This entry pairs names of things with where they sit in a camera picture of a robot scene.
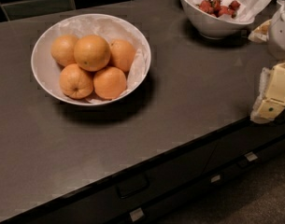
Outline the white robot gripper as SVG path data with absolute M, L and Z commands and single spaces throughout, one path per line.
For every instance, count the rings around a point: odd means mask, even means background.
M 277 60 L 285 60 L 285 0 L 271 20 L 264 21 L 248 36 L 254 43 L 267 42 L 269 52 Z M 285 109 L 285 61 L 271 69 L 263 68 L 260 75 L 259 95 L 253 105 L 250 120 L 265 124 L 273 121 Z

